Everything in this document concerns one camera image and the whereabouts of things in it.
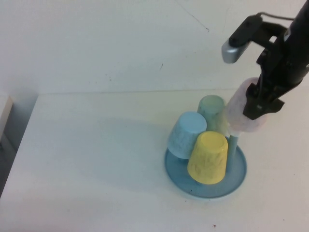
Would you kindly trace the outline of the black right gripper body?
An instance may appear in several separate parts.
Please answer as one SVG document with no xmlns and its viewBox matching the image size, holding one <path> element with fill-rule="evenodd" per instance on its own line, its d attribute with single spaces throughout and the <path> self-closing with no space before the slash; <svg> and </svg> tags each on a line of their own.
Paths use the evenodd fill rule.
<svg viewBox="0 0 309 232">
<path fill-rule="evenodd" d="M 261 67 L 259 96 L 276 100 L 297 87 L 309 72 L 308 36 L 278 37 L 257 59 Z"/>
</svg>

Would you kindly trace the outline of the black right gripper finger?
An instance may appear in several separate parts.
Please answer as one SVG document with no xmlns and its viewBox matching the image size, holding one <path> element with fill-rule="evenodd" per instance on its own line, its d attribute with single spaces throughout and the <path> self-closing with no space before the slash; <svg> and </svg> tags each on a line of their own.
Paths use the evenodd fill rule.
<svg viewBox="0 0 309 232">
<path fill-rule="evenodd" d="M 243 114 L 251 120 L 256 120 L 263 115 L 277 113 L 284 102 L 266 87 L 250 84 L 245 93 L 246 103 Z"/>
</svg>

